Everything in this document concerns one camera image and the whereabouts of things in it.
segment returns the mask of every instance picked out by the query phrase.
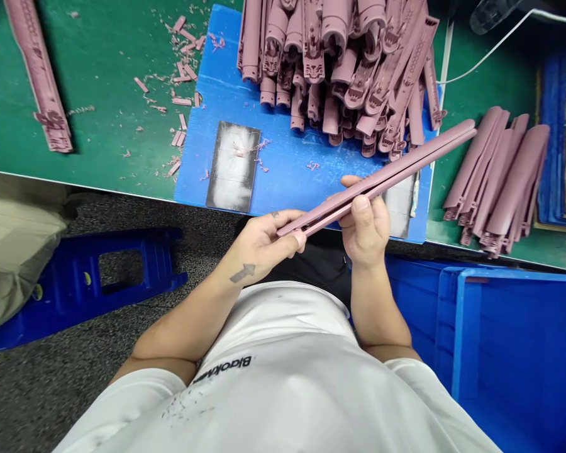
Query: blue plastic stool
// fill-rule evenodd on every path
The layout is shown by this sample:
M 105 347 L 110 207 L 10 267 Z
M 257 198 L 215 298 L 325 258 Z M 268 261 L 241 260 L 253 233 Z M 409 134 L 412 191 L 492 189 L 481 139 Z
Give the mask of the blue plastic stool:
M 21 311 L 0 326 L 0 350 L 23 345 L 126 305 L 184 285 L 186 272 L 174 274 L 170 245 L 182 238 L 178 228 L 147 228 L 65 238 L 42 272 L 34 294 Z M 101 287 L 99 257 L 139 250 L 144 281 Z

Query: blue plastic bin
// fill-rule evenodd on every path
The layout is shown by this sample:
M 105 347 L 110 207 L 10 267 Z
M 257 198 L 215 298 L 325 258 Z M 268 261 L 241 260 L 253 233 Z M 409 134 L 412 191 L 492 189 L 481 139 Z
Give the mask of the blue plastic bin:
M 504 452 L 566 452 L 566 276 L 387 258 L 413 346 Z

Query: pile of pink plastic parts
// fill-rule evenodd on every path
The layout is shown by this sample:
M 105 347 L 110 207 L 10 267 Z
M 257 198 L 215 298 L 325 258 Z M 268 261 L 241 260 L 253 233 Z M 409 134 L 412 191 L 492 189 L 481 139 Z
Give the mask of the pile of pink plastic parts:
M 550 132 L 547 125 L 526 131 L 528 115 L 510 128 L 508 120 L 501 107 L 484 115 L 443 205 L 444 219 L 463 227 L 460 243 L 475 236 L 493 258 L 530 234 Z
M 424 143 L 426 94 L 433 130 L 445 115 L 437 26 L 425 0 L 245 0 L 237 67 L 261 104 L 291 109 L 292 129 L 308 117 L 333 146 L 356 138 L 364 157 L 396 160 Z

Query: white cable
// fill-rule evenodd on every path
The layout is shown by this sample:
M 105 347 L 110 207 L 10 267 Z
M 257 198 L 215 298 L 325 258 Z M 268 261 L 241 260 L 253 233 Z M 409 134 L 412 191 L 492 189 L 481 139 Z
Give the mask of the white cable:
M 542 9 L 531 9 L 531 10 L 528 11 L 528 12 L 526 13 L 526 15 L 520 20 L 520 22 L 518 22 L 518 23 L 514 26 L 514 28 L 512 28 L 512 29 L 509 31 L 509 33 L 508 33 L 507 35 L 505 35 L 505 36 L 501 39 L 501 41 L 499 41 L 499 42 L 495 45 L 495 47 L 493 47 L 493 48 L 489 51 L 489 53 L 487 53 L 487 54 L 482 58 L 482 60 L 480 60 L 479 62 L 477 62 L 476 65 L 475 65 L 473 68 L 471 68 L 468 72 L 466 72 L 465 74 L 462 74 L 462 75 L 460 75 L 459 77 L 456 77 L 456 78 L 454 78 L 454 79 L 450 79 L 449 81 L 438 81 L 438 83 L 439 83 L 440 85 L 446 85 L 446 84 L 449 84 L 449 83 L 451 83 L 451 82 L 455 82 L 455 81 L 457 81 L 457 80 L 459 80 L 459 79 L 463 79 L 463 78 L 464 78 L 465 76 L 467 76 L 468 74 L 471 74 L 473 71 L 475 71 L 475 70 L 478 68 L 478 66 L 480 66 L 482 63 L 484 63 L 484 61 L 485 61 L 488 57 L 490 57 L 490 56 L 492 55 L 492 53 L 493 53 L 495 50 L 497 50 L 497 49 L 499 48 L 499 46 L 500 46 L 501 44 L 503 44 L 503 43 L 505 42 L 505 40 L 506 40 L 507 38 L 509 38 L 509 36 L 510 36 L 514 31 L 516 31 L 516 30 L 518 29 L 518 27 L 519 27 L 520 25 L 522 25 L 522 22 L 524 22 L 526 19 L 528 19 L 528 17 L 529 17 L 531 14 L 534 14 L 535 16 L 541 16 L 541 17 L 544 17 L 544 18 L 546 18 L 546 19 L 554 20 L 554 21 L 557 21 L 557 22 L 566 23 L 566 17 L 564 17 L 564 16 L 558 16 L 557 14 L 551 14 L 551 13 L 548 13 L 547 11 L 542 10 Z

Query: green workbench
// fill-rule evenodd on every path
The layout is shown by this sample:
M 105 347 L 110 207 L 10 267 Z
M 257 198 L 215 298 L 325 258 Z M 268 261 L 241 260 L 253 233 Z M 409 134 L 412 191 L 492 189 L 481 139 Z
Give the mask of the green workbench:
M 65 110 L 95 109 L 69 117 L 75 153 L 61 155 L 48 151 L 42 128 L 32 116 L 36 106 L 25 65 L 0 1 L 0 172 L 172 201 L 174 180 L 164 174 L 178 151 L 170 146 L 170 129 L 178 128 L 179 113 L 188 122 L 191 109 L 172 105 L 169 87 L 155 80 L 147 84 L 148 97 L 168 112 L 163 115 L 149 108 L 133 78 L 165 76 L 175 70 L 177 57 L 161 19 L 173 25 L 183 14 L 190 31 L 199 37 L 208 28 L 212 4 L 211 0 L 37 0 Z M 242 0 L 226 3 L 236 9 L 242 4 Z M 76 18 L 70 15 L 74 11 L 79 14 Z M 446 37 L 442 21 L 435 39 L 437 68 L 442 68 Z M 456 26 L 449 78 L 469 69 L 491 44 Z M 534 113 L 536 65 L 516 63 L 514 56 L 511 46 L 504 45 L 477 72 L 448 85 L 444 107 L 449 115 L 443 129 L 466 118 L 478 120 L 496 104 L 513 115 Z M 191 66 L 197 70 L 200 60 L 201 53 L 196 52 Z M 176 94 L 191 98 L 194 88 L 195 83 L 184 83 Z M 460 247 L 460 229 L 442 222 L 440 206 L 465 149 L 436 162 L 430 242 Z M 123 157 L 128 150 L 131 156 Z M 566 269 L 566 234 L 534 230 L 514 246 L 512 258 Z

